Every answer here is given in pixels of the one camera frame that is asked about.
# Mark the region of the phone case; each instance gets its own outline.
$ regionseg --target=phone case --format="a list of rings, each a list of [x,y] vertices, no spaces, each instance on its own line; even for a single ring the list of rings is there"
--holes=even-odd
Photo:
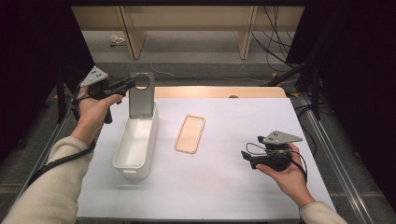
[[[177,137],[175,150],[191,154],[195,153],[204,124],[204,118],[193,115],[186,116]]]

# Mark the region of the white container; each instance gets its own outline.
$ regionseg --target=white container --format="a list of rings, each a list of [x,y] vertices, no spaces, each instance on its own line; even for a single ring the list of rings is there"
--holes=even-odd
[[[135,179],[148,176],[159,122],[155,103],[152,118],[128,118],[113,159],[113,166],[124,177]]]

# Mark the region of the person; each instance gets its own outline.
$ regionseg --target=person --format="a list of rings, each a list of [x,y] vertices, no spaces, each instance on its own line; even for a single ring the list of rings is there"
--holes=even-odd
[[[48,162],[88,148],[103,125],[107,109],[121,99],[121,95],[111,95],[100,101],[92,98],[80,101],[80,118],[76,128],[70,136],[52,147]],[[290,147],[297,152],[299,150],[293,144]],[[3,223],[76,223],[78,196],[92,157],[93,153],[89,153],[48,170],[26,189]],[[296,154],[293,159],[301,164]],[[327,204],[315,202],[301,171],[295,165],[280,173],[261,164],[257,165],[257,169],[271,176],[280,189],[296,202],[306,223],[345,223]]]

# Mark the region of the sleeve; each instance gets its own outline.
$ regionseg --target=sleeve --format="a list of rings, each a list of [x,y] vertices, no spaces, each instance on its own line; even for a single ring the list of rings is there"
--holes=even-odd
[[[88,146],[74,137],[58,141],[49,161],[76,154]],[[40,176],[14,203],[3,223],[75,223],[78,196],[92,153],[68,161]]]
[[[307,224],[341,224],[346,223],[326,203],[314,202],[300,208],[300,216]]]

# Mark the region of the white tabletop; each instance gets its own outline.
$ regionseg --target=white tabletop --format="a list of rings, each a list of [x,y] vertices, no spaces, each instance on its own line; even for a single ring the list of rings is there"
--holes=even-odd
[[[273,130],[301,136],[295,143],[308,167],[308,188],[333,208],[329,193],[287,98],[156,99],[160,115],[150,173],[125,179],[113,157],[128,119],[128,102],[111,107],[113,123],[99,136],[78,199],[78,217],[138,220],[298,219],[297,205],[275,181],[243,160],[246,143]],[[175,151],[184,118],[205,118],[195,154]]]

